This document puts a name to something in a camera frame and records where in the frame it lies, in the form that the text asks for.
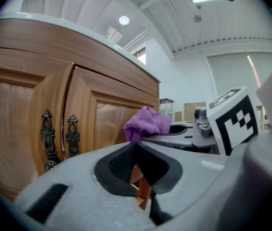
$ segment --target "purple towel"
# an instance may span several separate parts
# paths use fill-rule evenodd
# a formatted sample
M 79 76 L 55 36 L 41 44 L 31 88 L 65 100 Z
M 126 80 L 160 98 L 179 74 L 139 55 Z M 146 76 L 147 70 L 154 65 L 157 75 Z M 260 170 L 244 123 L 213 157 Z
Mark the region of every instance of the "purple towel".
M 123 127 L 126 141 L 140 141 L 144 133 L 169 133 L 170 117 L 143 106 Z

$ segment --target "black and white marker cube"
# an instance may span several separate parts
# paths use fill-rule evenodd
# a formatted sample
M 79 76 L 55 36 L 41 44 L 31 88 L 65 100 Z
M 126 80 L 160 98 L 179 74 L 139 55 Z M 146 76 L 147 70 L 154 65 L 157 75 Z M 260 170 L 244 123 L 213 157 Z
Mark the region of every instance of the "black and white marker cube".
M 230 155 L 260 130 L 257 107 L 246 87 L 232 88 L 207 104 L 207 118 L 221 155 Z

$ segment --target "white countertop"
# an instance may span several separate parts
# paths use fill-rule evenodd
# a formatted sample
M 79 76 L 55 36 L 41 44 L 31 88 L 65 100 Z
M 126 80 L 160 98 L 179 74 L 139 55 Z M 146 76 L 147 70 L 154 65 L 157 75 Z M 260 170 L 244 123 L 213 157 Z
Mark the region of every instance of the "white countertop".
M 143 64 L 141 61 L 139 61 L 136 57 L 134 57 L 132 54 L 121 48 L 119 45 L 116 45 L 109 39 L 103 37 L 102 35 L 91 31 L 90 29 L 81 26 L 79 24 L 76 24 L 74 22 L 70 22 L 64 19 L 44 15 L 44 14 L 37 14 L 37 13 L 24 13 L 24 12 L 8 12 L 8 13 L 2 13 L 0 14 L 0 20 L 3 19 L 23 19 L 23 20 L 32 20 L 32 21 L 40 21 L 45 22 L 49 24 L 53 24 L 56 26 L 61 26 L 64 28 L 67 28 L 69 30 L 78 32 L 80 34 L 83 34 L 105 46 L 108 48 L 111 48 L 112 50 L 116 51 L 123 57 L 127 58 L 134 64 L 136 64 L 139 68 L 144 70 L 147 74 L 149 74 L 151 77 L 155 78 L 157 81 L 159 81 L 156 78 L 156 75 L 152 72 L 150 68 L 148 68 L 145 64 Z

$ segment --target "white ceiling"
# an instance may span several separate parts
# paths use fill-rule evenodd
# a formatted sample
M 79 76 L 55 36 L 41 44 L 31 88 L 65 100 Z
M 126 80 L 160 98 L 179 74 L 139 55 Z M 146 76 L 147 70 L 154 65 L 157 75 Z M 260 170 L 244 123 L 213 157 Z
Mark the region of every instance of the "white ceiling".
M 272 11 L 262 0 L 209 1 L 201 9 L 191 0 L 24 0 L 22 11 L 63 18 L 103 36 L 112 26 L 123 35 L 117 44 L 128 51 L 152 35 L 170 58 L 210 42 L 272 41 Z M 195 14 L 201 22 L 194 22 Z M 119 23 L 122 15 L 130 19 L 127 26 Z

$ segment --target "ornate metal door handle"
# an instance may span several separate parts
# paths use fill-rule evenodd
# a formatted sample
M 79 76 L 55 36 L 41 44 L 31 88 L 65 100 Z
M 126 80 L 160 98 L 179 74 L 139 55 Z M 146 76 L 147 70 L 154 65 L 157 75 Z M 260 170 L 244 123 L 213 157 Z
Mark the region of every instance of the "ornate metal door handle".
M 44 163 L 44 169 L 46 171 L 54 168 L 61 161 L 57 156 L 56 148 L 54 145 L 55 130 L 51 124 L 51 113 L 45 110 L 42 114 L 43 127 L 40 130 L 41 137 L 44 141 L 45 153 L 48 156 L 47 161 Z
M 74 115 L 70 117 L 68 120 L 69 122 L 69 128 L 66 133 L 66 138 L 69 144 L 69 155 L 70 156 L 76 156 L 79 155 L 78 150 L 78 141 L 79 141 L 79 132 L 77 132 L 77 119 Z

